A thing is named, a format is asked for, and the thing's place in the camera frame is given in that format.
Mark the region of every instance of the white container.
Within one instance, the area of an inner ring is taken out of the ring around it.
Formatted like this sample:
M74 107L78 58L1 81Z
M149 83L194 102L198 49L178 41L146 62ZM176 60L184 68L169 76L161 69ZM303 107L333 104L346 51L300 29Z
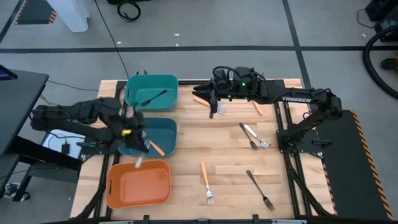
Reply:
M72 32L84 32L88 29L87 19L90 13L78 0L47 0L57 16Z

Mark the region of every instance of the yellow part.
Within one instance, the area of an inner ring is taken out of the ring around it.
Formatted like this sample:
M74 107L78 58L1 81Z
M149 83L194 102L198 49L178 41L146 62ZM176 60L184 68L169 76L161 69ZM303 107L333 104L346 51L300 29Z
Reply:
M131 134L131 129L123 130L122 136L125 137L126 135Z

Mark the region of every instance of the table leg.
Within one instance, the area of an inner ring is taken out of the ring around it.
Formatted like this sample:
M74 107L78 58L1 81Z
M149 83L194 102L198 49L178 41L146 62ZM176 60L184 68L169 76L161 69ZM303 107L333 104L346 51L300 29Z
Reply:
M29 175L29 170L28 170L24 176L24 179L22 180L21 184L19 185L17 193L15 194L14 198L12 199L13 202L21 202L21 201L28 199L28 198L23 198L23 196L25 193L27 193L26 188L29 185L31 178L32 178L32 176Z
M72 170L80 170L81 160L75 159L61 152L36 144L22 137L16 137L8 152L31 157L36 160L48 162Z

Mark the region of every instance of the metal fork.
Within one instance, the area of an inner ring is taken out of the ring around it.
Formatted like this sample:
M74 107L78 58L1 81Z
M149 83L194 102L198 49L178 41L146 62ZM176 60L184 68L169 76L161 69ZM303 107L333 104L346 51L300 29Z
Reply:
M205 162L201 162L201 163L200 163L200 166L201 166L201 171L203 172L203 178L205 179L206 188L207 188L207 193L206 193L206 196L207 196L207 203L208 203L209 205L214 205L213 194L212 194L211 191L210 191L209 182L208 182L208 180L207 180L207 172L206 172Z

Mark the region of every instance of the orange tray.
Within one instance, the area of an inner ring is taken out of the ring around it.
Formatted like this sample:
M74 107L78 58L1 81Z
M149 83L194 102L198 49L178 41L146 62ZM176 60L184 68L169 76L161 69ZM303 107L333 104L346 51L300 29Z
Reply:
M164 203L171 192L170 167L163 160L116 164L106 179L106 203L110 208L128 208Z

